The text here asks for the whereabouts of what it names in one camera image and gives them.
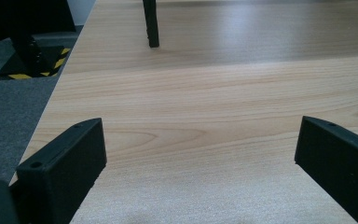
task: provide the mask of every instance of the screw hole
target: screw hole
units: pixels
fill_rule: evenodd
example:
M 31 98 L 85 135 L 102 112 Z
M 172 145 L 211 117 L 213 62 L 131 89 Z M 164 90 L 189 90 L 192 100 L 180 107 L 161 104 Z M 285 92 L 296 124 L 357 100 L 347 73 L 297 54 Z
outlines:
M 41 165 L 42 165 L 42 162 L 36 161 L 31 164 L 31 168 L 37 168 L 37 167 L 40 167 Z

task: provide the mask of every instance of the table surface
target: table surface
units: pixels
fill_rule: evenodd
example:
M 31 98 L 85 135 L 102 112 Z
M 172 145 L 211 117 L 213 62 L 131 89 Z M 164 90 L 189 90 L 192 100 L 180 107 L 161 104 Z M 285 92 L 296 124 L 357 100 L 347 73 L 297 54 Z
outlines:
M 73 223 L 353 223 L 295 165 L 304 115 L 358 133 L 358 1 L 97 0 L 24 154 L 102 118 Z

